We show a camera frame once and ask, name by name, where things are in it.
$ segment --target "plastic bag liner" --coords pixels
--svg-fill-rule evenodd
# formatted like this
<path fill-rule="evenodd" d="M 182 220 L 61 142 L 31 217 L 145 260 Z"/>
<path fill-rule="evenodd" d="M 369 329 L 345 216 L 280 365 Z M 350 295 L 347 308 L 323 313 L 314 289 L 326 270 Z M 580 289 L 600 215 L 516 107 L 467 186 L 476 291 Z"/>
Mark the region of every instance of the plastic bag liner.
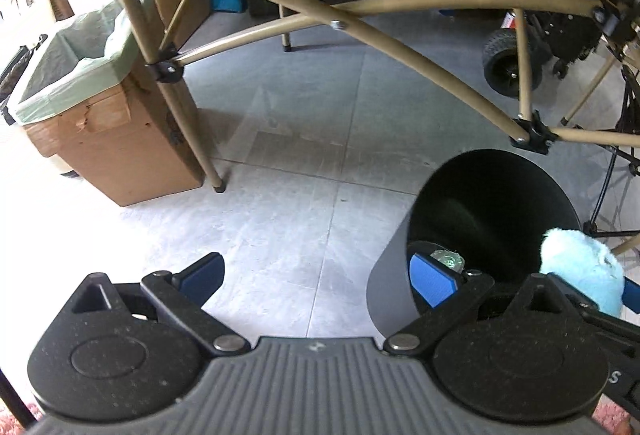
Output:
<path fill-rule="evenodd" d="M 22 126 L 59 115 L 119 84 L 138 50 L 120 0 L 56 23 L 16 85 L 9 112 Z"/>

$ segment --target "black cable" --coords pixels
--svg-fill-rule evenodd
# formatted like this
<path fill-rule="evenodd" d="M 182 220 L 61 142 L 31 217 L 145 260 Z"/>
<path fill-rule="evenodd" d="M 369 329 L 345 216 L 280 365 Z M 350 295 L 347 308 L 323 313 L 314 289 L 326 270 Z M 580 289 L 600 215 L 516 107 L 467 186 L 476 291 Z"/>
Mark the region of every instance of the black cable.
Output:
<path fill-rule="evenodd" d="M 36 418 L 33 413 L 27 408 L 20 396 L 11 386 L 9 380 L 4 376 L 0 369 L 0 399 L 6 404 L 6 407 L 14 415 L 24 429 L 28 429 L 36 424 Z"/>

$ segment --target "trash bin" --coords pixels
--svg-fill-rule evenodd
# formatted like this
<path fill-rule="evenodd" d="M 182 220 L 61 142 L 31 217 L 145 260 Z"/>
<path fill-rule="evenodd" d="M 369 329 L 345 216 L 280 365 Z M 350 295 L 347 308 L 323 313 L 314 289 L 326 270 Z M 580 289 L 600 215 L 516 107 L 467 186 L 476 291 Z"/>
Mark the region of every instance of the trash bin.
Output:
<path fill-rule="evenodd" d="M 486 272 L 506 290 L 538 271 L 543 235 L 554 227 L 580 229 L 580 222 L 542 168 L 502 150 L 452 158 L 422 187 L 369 275 L 374 325 L 387 336 L 421 312 L 408 275 L 408 255 L 416 249 L 459 253 L 465 270 Z"/>
<path fill-rule="evenodd" d="M 144 5 L 155 10 L 153 0 Z M 196 119 L 186 85 L 177 92 Z M 203 183 L 119 0 L 55 24 L 8 108 L 43 156 L 59 155 L 121 206 Z"/>

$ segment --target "rubber tire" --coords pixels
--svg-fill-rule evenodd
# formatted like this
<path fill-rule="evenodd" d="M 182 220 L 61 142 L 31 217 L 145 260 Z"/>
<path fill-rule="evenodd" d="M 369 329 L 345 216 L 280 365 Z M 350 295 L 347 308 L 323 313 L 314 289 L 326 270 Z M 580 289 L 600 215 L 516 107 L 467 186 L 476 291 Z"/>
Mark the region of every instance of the rubber tire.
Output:
<path fill-rule="evenodd" d="M 529 57 L 531 62 L 531 90 L 542 82 L 542 62 L 537 53 L 537 41 L 529 35 Z M 515 29 L 498 29 L 492 32 L 482 48 L 484 79 L 498 94 L 517 98 L 518 83 L 511 81 L 510 72 L 518 71 L 518 46 Z"/>

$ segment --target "rubber foot cap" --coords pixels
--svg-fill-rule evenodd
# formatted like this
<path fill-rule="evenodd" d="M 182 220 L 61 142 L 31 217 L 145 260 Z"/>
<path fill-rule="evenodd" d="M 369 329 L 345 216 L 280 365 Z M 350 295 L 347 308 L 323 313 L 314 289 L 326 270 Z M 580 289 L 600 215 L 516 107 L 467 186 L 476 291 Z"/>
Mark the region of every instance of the rubber foot cap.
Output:
<path fill-rule="evenodd" d="M 220 186 L 219 188 L 213 188 L 215 190 L 216 193 L 224 193 L 226 190 L 226 182 L 224 180 L 222 180 L 222 186 Z"/>

